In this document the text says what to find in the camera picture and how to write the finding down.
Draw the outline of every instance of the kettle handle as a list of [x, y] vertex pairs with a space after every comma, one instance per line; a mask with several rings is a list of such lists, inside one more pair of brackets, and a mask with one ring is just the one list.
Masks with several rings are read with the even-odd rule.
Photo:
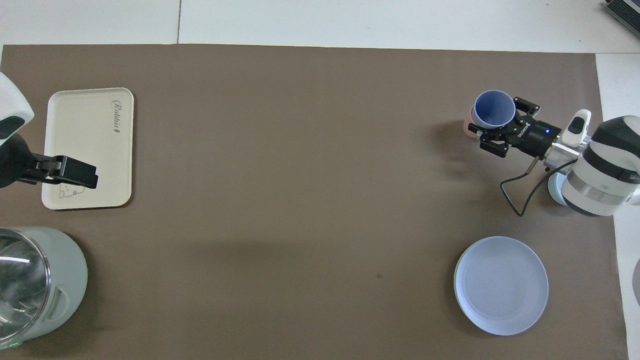
[[56, 285], [56, 288], [53, 290], [53, 299], [51, 308], [47, 312], [47, 315], [44, 316], [45, 322], [55, 322], [60, 320], [63, 316], [66, 315], [69, 310], [69, 295], [64, 287], [64, 285]]

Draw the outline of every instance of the table surface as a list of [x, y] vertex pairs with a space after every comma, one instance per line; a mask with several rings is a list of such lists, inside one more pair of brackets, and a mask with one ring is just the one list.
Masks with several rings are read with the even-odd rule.
[[[50, 93], [98, 84], [127, 87], [137, 104], [126, 207], [50, 211], [32, 186], [0, 193], [5, 225], [68, 233], [90, 271], [78, 314], [12, 351], [625, 359], [612, 218], [544, 196], [518, 218], [497, 183], [530, 158], [491, 156], [461, 132], [487, 84], [545, 104], [538, 119], [551, 124], [559, 120], [549, 114], [596, 108], [595, 62], [592, 54], [7, 47], [2, 70], [38, 114]], [[582, 91], [570, 91], [576, 83]], [[35, 152], [44, 127], [39, 115], [22, 132]], [[524, 198], [542, 174], [512, 196]], [[452, 288], [461, 253], [496, 234], [531, 246], [550, 279], [545, 314], [518, 336], [475, 327]]]
[[[5, 0], [0, 2], [0, 55], [3, 44], [178, 41], [586, 52], [596, 53], [605, 119], [640, 113], [640, 93], [636, 91], [640, 79], [628, 76], [640, 72], [640, 40], [603, 13], [603, 1], [528, 0], [518, 2], [518, 8], [510, 0], [409, 1], [392, 8], [384, 1], [364, 0], [349, 4], [271, 3], [272, 8], [251, 0], [171, 0], [161, 4]], [[514, 12], [528, 16], [514, 17]], [[623, 209], [614, 219], [617, 246], [624, 249], [618, 252], [618, 266], [629, 355], [637, 360], [640, 306], [633, 296], [630, 278], [640, 258], [640, 243], [635, 237], [640, 208]]]

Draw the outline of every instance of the rabbit logo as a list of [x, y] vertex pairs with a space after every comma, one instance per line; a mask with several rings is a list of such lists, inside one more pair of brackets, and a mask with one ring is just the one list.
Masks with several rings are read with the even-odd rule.
[[113, 131], [120, 132], [120, 111], [122, 111], [122, 103], [120, 100], [111, 101], [111, 107], [113, 108]]
[[71, 197], [83, 193], [86, 190], [83, 186], [60, 184], [60, 198]]

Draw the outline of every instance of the white table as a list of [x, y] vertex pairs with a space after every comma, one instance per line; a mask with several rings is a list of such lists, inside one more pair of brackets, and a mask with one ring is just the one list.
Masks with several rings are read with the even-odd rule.
[[[640, 39], [600, 0], [0, 2], [3, 44], [255, 44], [595, 53], [605, 119], [640, 115]], [[640, 360], [640, 206], [614, 216], [629, 358]]]

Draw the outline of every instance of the cup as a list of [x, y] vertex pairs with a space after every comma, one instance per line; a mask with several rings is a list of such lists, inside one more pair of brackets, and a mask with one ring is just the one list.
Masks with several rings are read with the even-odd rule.
[[484, 129], [495, 129], [508, 124], [515, 115], [516, 104], [509, 94], [501, 90], [487, 90], [474, 101], [463, 130], [467, 136], [475, 138], [477, 135], [468, 130], [471, 122]]

